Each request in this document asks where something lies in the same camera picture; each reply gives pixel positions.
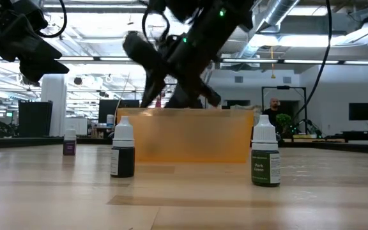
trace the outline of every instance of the monitor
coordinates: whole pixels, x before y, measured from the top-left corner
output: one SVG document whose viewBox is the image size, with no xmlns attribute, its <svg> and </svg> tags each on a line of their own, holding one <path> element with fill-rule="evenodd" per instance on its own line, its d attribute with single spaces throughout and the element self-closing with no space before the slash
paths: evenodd
<svg viewBox="0 0 368 230">
<path fill-rule="evenodd" d="M 350 121 L 368 121 L 368 103 L 349 103 Z"/>
</svg>

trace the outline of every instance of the potted plant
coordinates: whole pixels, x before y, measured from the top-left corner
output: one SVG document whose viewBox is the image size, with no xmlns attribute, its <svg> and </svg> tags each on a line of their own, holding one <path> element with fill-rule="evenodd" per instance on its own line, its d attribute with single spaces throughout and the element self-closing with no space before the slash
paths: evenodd
<svg viewBox="0 0 368 230">
<path fill-rule="evenodd" d="M 287 114 L 278 114 L 276 116 L 277 124 L 282 127 L 282 133 L 280 134 L 283 138 L 287 138 L 291 135 L 290 126 L 292 125 L 292 118 Z"/>
</svg>

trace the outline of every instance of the dark green bottle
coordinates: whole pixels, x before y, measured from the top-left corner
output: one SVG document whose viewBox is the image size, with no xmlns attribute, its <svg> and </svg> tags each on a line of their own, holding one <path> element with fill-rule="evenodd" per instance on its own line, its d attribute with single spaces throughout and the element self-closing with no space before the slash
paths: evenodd
<svg viewBox="0 0 368 230">
<path fill-rule="evenodd" d="M 254 128 L 251 153 L 252 183 L 262 187 L 280 185 L 280 154 L 276 141 L 275 127 L 268 115 L 260 115 Z"/>
</svg>

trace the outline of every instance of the plastic bin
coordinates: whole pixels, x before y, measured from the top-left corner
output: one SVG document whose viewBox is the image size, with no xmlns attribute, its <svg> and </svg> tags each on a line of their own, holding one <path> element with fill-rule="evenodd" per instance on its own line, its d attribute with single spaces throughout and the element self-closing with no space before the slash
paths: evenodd
<svg viewBox="0 0 368 230">
<path fill-rule="evenodd" d="M 136 162 L 245 163 L 252 111 L 220 109 L 118 110 L 134 127 Z"/>
</svg>

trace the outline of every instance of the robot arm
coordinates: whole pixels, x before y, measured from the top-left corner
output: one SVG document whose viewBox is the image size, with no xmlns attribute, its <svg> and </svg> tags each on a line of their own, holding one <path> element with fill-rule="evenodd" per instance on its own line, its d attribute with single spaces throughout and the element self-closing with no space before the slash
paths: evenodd
<svg viewBox="0 0 368 230">
<path fill-rule="evenodd" d="M 191 107 L 199 95 L 217 106 L 220 96 L 199 76 L 237 26 L 243 26 L 246 31 L 252 29 L 250 9 L 253 4 L 254 0 L 151 0 L 148 12 L 162 13 L 168 7 L 181 22 L 196 16 L 187 34 L 162 38 L 158 50 L 136 32 L 127 35 L 123 43 L 127 56 L 142 65 L 147 73 L 141 107 L 147 107 L 160 94 L 167 75 L 178 81 L 168 107 Z"/>
<path fill-rule="evenodd" d="M 56 61 L 62 54 L 36 34 L 47 26 L 41 9 L 30 0 L 0 0 L 0 56 L 9 62 L 19 59 L 20 71 L 32 82 L 46 73 L 69 72 Z"/>
<path fill-rule="evenodd" d="M 149 0 L 147 14 L 163 14 L 169 8 L 180 21 L 191 19 L 188 33 L 168 36 L 168 30 L 157 42 L 158 49 L 131 32 L 123 43 L 128 57 L 146 69 L 146 87 L 141 107 L 147 107 L 163 90 L 164 78 L 171 75 L 178 81 L 168 107 L 191 107 L 199 95 L 213 106 L 220 96 L 201 79 L 200 74 L 227 41 L 237 26 L 252 29 L 254 0 Z M 0 0 L 0 56 L 9 62 L 18 59 L 20 71 L 36 82 L 46 73 L 68 73 L 57 62 L 62 54 L 39 37 L 47 27 L 42 11 L 31 0 Z"/>
</svg>

